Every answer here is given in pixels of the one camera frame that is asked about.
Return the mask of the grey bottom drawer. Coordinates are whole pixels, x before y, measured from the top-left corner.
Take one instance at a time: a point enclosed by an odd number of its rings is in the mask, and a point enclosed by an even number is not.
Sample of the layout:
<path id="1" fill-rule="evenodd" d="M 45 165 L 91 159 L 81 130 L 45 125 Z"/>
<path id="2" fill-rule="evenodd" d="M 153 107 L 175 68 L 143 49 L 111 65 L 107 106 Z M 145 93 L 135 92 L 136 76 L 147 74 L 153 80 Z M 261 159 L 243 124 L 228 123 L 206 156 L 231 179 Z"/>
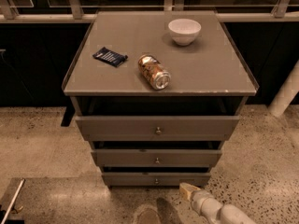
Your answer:
<path id="1" fill-rule="evenodd" d="M 102 177 L 107 186 L 178 186 L 182 182 L 204 186 L 210 173 L 103 173 Z"/>

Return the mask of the grey drawer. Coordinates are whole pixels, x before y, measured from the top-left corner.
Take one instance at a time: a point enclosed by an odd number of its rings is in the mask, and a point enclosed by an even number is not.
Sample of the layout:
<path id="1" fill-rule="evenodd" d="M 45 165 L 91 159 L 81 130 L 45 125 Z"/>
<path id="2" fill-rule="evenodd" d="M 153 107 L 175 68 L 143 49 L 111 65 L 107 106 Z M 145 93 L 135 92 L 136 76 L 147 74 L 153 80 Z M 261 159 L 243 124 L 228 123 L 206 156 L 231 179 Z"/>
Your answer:
<path id="1" fill-rule="evenodd" d="M 224 141 L 239 116 L 80 116 L 86 141 Z"/>
<path id="2" fill-rule="evenodd" d="M 97 149 L 92 157 L 100 167 L 214 167 L 220 150 Z"/>
<path id="3" fill-rule="evenodd" d="M 182 182 L 204 186 L 210 173 L 103 173 L 102 177 L 107 186 L 178 186 Z"/>

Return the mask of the grey middle drawer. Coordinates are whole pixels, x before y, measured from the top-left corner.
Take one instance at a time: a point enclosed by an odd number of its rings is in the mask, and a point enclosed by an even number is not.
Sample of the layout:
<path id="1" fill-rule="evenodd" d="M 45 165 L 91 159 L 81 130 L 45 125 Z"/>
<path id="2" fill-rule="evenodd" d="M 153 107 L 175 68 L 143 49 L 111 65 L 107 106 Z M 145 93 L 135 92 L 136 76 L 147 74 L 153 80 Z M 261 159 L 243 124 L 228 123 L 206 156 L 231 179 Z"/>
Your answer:
<path id="1" fill-rule="evenodd" d="M 97 149 L 92 157 L 100 167 L 214 167 L 220 150 Z"/>

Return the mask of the grey drawer cabinet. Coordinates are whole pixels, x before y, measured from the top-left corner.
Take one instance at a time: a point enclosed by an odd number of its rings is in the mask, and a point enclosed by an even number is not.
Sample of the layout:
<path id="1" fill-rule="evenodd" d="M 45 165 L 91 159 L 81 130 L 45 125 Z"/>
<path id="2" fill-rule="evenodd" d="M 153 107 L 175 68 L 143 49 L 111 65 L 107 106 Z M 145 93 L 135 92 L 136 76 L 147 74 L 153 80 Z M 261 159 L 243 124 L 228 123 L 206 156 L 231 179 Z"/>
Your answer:
<path id="1" fill-rule="evenodd" d="M 258 84 L 213 11 L 101 12 L 63 90 L 104 182 L 204 186 Z"/>

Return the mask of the grey top drawer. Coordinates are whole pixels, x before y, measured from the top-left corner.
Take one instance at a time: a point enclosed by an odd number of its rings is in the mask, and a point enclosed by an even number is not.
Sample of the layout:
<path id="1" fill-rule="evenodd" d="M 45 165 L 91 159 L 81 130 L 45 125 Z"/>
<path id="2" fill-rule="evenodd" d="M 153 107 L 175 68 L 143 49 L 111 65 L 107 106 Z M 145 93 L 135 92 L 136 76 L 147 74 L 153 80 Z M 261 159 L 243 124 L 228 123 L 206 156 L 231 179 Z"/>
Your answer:
<path id="1" fill-rule="evenodd" d="M 86 141 L 224 141 L 239 116 L 80 116 Z"/>

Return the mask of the orange soda can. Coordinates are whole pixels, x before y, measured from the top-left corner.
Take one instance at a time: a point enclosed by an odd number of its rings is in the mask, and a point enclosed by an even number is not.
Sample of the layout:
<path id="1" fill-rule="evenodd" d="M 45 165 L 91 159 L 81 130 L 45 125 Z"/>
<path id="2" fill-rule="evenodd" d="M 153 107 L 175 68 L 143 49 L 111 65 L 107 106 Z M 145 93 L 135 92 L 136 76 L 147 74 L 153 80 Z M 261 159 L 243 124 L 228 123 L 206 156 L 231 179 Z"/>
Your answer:
<path id="1" fill-rule="evenodd" d="M 152 55 L 142 55 L 138 60 L 138 68 L 153 89 L 162 90 L 169 85 L 170 73 Z"/>

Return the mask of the dark blue snack packet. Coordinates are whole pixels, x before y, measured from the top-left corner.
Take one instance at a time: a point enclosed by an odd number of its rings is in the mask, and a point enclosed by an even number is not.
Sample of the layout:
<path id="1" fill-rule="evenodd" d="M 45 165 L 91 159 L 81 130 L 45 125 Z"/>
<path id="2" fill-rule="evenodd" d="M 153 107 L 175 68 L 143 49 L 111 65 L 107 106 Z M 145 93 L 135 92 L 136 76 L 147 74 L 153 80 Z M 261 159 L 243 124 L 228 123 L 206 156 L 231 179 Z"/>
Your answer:
<path id="1" fill-rule="evenodd" d="M 121 55 L 115 51 L 107 49 L 106 47 L 102 47 L 101 49 L 96 51 L 93 57 L 96 60 L 107 63 L 114 67 L 119 67 L 122 63 L 124 63 L 128 59 L 127 55 Z"/>

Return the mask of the white ceramic bowl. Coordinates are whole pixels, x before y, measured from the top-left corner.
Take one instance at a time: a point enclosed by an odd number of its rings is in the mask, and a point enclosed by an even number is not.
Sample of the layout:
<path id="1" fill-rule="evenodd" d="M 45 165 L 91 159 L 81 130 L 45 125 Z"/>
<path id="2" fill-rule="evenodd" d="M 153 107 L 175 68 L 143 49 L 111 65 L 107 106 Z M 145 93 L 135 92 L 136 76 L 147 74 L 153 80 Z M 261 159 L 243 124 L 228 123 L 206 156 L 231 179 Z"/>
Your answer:
<path id="1" fill-rule="evenodd" d="M 201 32 L 201 24 L 190 19 L 176 19 L 168 23 L 171 38 L 180 46 L 190 45 Z"/>

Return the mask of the metal bar on floor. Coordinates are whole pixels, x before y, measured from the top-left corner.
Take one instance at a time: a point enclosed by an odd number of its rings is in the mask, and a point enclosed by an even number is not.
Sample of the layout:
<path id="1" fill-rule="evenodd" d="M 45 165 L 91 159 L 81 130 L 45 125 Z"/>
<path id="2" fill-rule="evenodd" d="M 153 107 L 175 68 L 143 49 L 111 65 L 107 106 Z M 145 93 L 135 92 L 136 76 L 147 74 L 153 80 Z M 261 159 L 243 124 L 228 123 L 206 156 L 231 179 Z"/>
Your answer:
<path id="1" fill-rule="evenodd" d="M 10 215 L 10 212 L 12 211 L 12 207 L 14 206 L 14 204 L 15 204 L 15 202 L 16 202 L 16 200 L 17 200 L 17 198 L 18 198 L 18 196 L 21 192 L 21 188 L 22 188 L 24 182 L 25 182 L 25 178 L 21 178 L 20 183 L 19 183 L 15 193 L 12 196 L 12 199 L 11 199 L 11 201 L 10 201 L 8 207 L 7 207 L 7 210 L 4 214 L 4 216 L 2 217 L 2 220 L 1 220 L 0 224 L 7 224 L 8 216 Z"/>

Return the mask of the metal window railing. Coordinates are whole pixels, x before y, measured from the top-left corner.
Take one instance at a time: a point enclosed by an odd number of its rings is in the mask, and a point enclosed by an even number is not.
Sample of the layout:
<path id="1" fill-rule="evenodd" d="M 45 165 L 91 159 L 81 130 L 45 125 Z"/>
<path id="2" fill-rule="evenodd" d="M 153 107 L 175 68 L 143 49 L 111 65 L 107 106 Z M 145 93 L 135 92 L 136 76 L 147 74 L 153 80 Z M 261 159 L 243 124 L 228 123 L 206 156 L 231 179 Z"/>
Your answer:
<path id="1" fill-rule="evenodd" d="M 103 11 L 213 11 L 223 22 L 298 21 L 299 0 L 0 0 L 1 21 L 84 21 Z"/>

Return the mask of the white post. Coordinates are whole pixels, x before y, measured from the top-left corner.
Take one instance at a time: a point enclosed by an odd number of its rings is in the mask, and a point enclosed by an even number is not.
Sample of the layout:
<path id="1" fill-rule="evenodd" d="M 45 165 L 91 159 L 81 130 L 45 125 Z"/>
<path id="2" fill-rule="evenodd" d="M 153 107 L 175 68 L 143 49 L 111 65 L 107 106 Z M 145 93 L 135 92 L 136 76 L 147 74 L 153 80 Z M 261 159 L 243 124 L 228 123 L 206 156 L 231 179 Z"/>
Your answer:
<path id="1" fill-rule="evenodd" d="M 299 60 L 294 68 L 289 73 L 283 85 L 279 89 L 274 100 L 268 107 L 269 112 L 275 116 L 280 117 L 287 107 L 292 102 L 293 98 L 299 92 Z"/>

